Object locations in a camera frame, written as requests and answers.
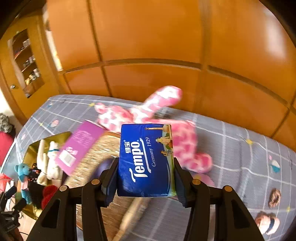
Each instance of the red plush toy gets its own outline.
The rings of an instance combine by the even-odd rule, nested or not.
[[[57,191],[57,187],[54,185],[50,185],[47,186],[43,189],[43,199],[41,202],[41,208],[42,210],[45,209],[46,205],[48,204],[48,202],[50,201],[50,199],[53,197],[53,195],[55,194],[55,192]]]

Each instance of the wooden door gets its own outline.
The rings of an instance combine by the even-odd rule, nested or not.
[[[36,13],[19,19],[0,40],[6,94],[27,119],[61,90],[44,34],[41,13]]]

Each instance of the white plush toy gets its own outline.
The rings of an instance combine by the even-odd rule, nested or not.
[[[58,143],[54,141],[50,142],[49,151],[47,153],[49,157],[48,167],[47,167],[47,178],[49,180],[61,179],[61,169],[54,161],[57,156],[58,149],[59,149]]]
[[[48,158],[46,153],[44,153],[44,139],[40,140],[38,153],[37,153],[37,168],[41,170],[41,173],[39,174],[37,178],[37,183],[43,186],[47,185],[47,165],[48,165]]]

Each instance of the pink stuffed animal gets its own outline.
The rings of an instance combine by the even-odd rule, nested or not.
[[[195,124],[187,120],[152,119],[153,115],[163,107],[177,104],[182,96],[182,90],[175,86],[165,86],[157,90],[140,106],[129,111],[120,106],[106,107],[98,103],[95,106],[100,114],[97,122],[110,131],[120,133],[122,124],[129,123],[159,123],[171,124],[174,157],[182,167],[198,173],[210,171],[212,158],[205,153],[196,153],[197,135]]]

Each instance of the bedsheet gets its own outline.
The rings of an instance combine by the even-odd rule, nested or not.
[[[92,95],[58,95],[49,98],[28,120],[16,139],[18,161],[28,145],[42,138],[65,131],[74,131],[85,119],[96,121],[94,104],[119,105],[130,108],[137,102]],[[196,124],[199,152],[212,156],[214,166],[208,173],[215,186],[232,186],[253,218],[260,211],[274,213],[280,219],[275,234],[265,240],[278,241],[285,234],[296,214],[296,153],[286,146],[253,131],[223,121],[182,110],[164,108],[160,118],[191,120]],[[274,172],[271,161],[280,165]],[[270,209],[270,192],[282,193],[280,204]],[[213,238],[214,207],[211,207],[209,239]],[[128,240],[183,240],[189,209],[168,198],[153,198]]]

